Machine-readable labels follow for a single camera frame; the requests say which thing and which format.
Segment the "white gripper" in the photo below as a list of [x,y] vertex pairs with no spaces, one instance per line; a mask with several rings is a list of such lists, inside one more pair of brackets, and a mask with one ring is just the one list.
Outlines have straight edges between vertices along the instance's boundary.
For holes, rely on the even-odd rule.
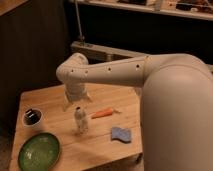
[[72,105],[71,102],[78,101],[82,98],[85,98],[87,102],[92,103],[92,98],[87,95],[87,90],[84,83],[67,83],[65,85],[65,94],[68,100],[63,102],[63,111],[66,110]]

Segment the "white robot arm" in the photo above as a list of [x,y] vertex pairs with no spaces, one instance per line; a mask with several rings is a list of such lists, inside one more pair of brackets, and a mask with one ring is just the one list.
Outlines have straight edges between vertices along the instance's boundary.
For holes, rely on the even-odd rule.
[[75,53],[56,70],[69,100],[87,83],[142,89],[144,171],[213,171],[213,74],[189,54],[134,57],[99,64]]

